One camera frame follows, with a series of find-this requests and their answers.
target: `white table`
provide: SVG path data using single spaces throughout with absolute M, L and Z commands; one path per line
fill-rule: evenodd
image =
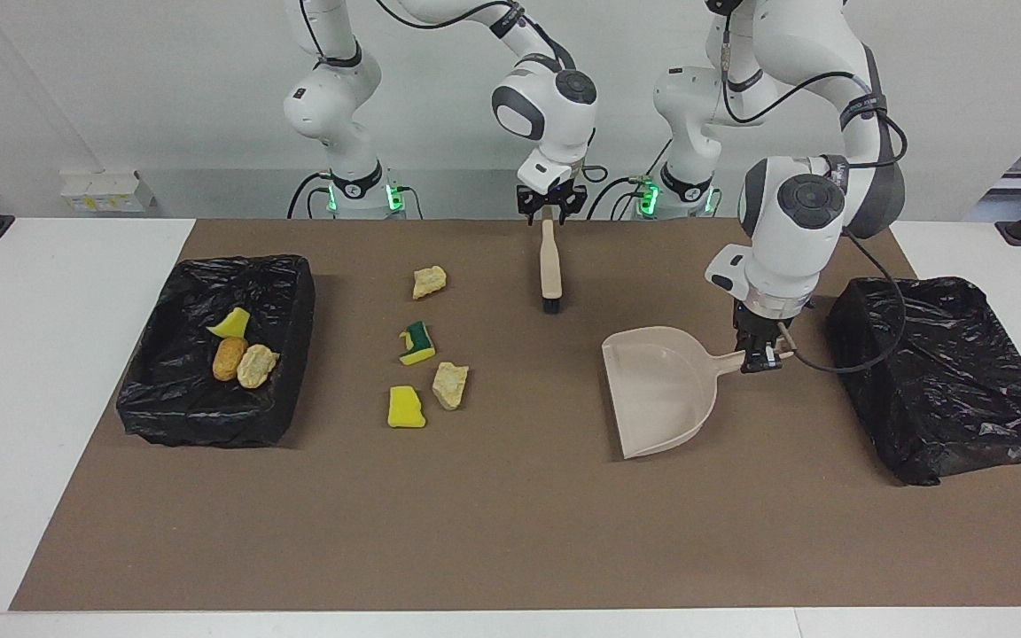
M 1020 609 L 7 614 L 191 220 L 19 218 L 0 241 L 0 635 L 1021 637 Z M 892 227 L 920 278 L 988 293 L 1021 352 L 1021 249 L 987 224 Z M 37 423 L 30 414 L 40 411 Z

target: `yellow object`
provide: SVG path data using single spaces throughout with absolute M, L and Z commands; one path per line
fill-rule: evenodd
M 433 381 L 433 394 L 439 400 L 443 408 L 454 409 L 463 403 L 463 388 L 467 386 L 467 372 L 470 367 L 457 366 L 445 360 L 439 364 L 436 371 L 436 380 Z
M 254 389 L 266 383 L 271 372 L 279 363 L 279 355 L 262 344 L 254 344 L 246 348 L 243 359 L 239 361 L 239 385 L 246 389 Z
M 388 425 L 393 428 L 423 428 L 428 425 L 420 411 L 417 388 L 394 386 L 388 389 Z
M 414 275 L 417 278 L 417 286 L 412 288 L 414 301 L 447 287 L 447 273 L 438 265 L 414 272 Z
M 250 312 L 243 310 L 242 307 L 236 307 L 235 310 L 231 310 L 230 314 L 227 314 L 227 318 L 218 323 L 218 326 L 212 326 L 207 328 L 207 330 L 211 331 L 211 335 L 220 339 L 243 339 L 246 335 L 246 324 L 250 320 Z
M 211 361 L 211 375 L 216 380 L 234 380 L 239 373 L 239 363 L 243 362 L 246 352 L 246 339 L 227 338 L 218 342 L 215 359 Z
M 436 345 L 428 335 L 428 326 L 423 322 L 417 322 L 405 328 L 400 333 L 400 338 L 404 340 L 404 347 L 407 348 L 404 354 L 400 355 L 400 363 L 411 366 L 436 356 Z

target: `trash item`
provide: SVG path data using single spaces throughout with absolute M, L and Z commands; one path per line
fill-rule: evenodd
M 394 386 L 388 389 L 388 425 L 392 428 L 423 428 L 428 420 L 420 410 L 420 396 L 411 386 Z
M 613 335 L 601 354 L 625 459 L 691 440 L 715 407 L 716 382 L 744 359 L 713 356 L 692 335 L 663 326 Z
M 436 345 L 428 335 L 425 323 L 417 322 L 405 328 L 404 332 L 400 333 L 400 338 L 404 340 L 404 347 L 407 348 L 404 354 L 400 355 L 400 363 L 404 363 L 405 366 L 412 366 L 415 363 L 436 356 Z
M 239 363 L 246 352 L 246 339 L 227 338 L 218 342 L 215 359 L 211 361 L 211 375 L 215 380 L 231 381 L 239 375 Z
M 422 299 L 447 287 L 447 273 L 442 267 L 433 265 L 414 272 L 417 284 L 412 288 L 412 300 Z
M 883 363 L 840 380 L 877 455 L 907 485 L 1021 463 L 1021 355 L 964 279 L 900 282 L 908 323 Z M 854 279 L 831 308 L 826 339 L 838 366 L 875 358 L 900 326 L 882 279 Z
M 250 312 L 243 310 L 242 307 L 236 307 L 234 310 L 231 310 L 231 313 L 227 314 L 227 318 L 224 318 L 223 322 L 207 328 L 207 330 L 211 331 L 211 335 L 214 335 L 220 339 L 243 339 L 246 336 L 246 324 L 247 322 L 250 322 Z
M 239 385 L 246 389 L 258 388 L 266 383 L 278 363 L 279 355 L 262 344 L 246 348 L 243 359 L 239 361 Z
M 436 380 L 433 380 L 433 394 L 443 408 L 457 409 L 463 402 L 463 388 L 467 386 L 469 366 L 457 366 L 445 360 L 436 369 Z
M 247 340 L 281 352 L 279 366 L 255 391 L 207 373 L 218 338 L 206 327 L 233 307 L 251 308 Z M 117 392 L 125 431 L 169 446 L 279 443 L 305 373 L 312 310 L 312 275 L 299 255 L 179 262 Z

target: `green led light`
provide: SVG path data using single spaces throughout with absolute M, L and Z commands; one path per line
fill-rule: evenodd
M 709 201 L 703 205 L 703 212 L 707 217 L 714 217 L 722 204 L 722 191 L 712 189 L 709 191 Z
M 641 193 L 641 202 L 637 206 L 637 210 L 644 217 L 654 217 L 655 215 L 655 202 L 658 198 L 661 198 L 661 187 L 653 185 L 651 181 L 645 179 L 643 185 L 641 185 L 643 192 Z
M 404 195 L 393 189 L 392 185 L 385 185 L 385 193 L 388 193 L 389 209 L 392 209 L 393 212 L 404 210 Z

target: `brown table covering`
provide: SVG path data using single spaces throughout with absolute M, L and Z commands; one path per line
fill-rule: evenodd
M 199 220 L 182 258 L 303 254 L 309 366 L 277 448 L 165 448 L 106 409 L 13 609 L 523 609 L 1021 605 L 1021 468 L 901 487 L 834 377 L 726 377 L 688 444 L 621 460 L 600 343 L 668 325 L 734 345 L 702 279 L 733 220 L 571 223 L 541 310 L 539 230 L 514 222 Z M 890 234 L 869 243 L 912 276 Z M 410 301 L 412 271 L 449 288 Z M 877 273 L 842 243 L 819 293 Z M 794 335 L 828 360 L 820 325 Z M 440 354 L 400 365 L 425 320 Z M 465 407 L 430 392 L 472 366 Z M 386 427 L 417 386 L 429 425 Z

